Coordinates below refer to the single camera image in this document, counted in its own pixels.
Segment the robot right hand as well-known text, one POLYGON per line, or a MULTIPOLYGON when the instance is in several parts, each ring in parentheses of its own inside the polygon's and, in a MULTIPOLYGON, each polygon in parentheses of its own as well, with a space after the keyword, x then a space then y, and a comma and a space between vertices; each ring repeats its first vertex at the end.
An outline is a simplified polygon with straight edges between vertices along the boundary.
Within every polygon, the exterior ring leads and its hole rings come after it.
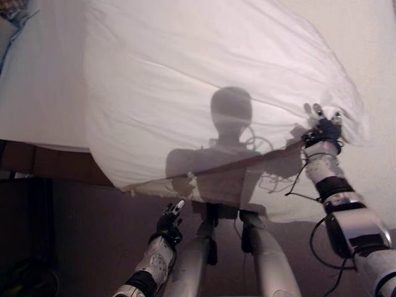
POLYGON ((318 142, 329 142, 338 147, 340 145, 339 138, 342 132, 341 114, 336 112, 331 119, 328 119, 320 104, 315 103, 312 108, 314 114, 317 116, 317 121, 313 128, 302 136, 302 140, 306 147, 312 146, 318 142))

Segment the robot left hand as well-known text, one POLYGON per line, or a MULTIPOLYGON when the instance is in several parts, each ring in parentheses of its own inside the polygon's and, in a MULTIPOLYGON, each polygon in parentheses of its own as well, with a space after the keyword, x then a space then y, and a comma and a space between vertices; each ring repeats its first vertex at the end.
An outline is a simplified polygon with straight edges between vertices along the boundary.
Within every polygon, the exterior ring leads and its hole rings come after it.
POLYGON ((169 203, 157 222, 157 233, 164 237, 173 247, 178 245, 183 238, 179 226, 183 221, 180 215, 184 206, 184 200, 180 200, 175 204, 169 203))

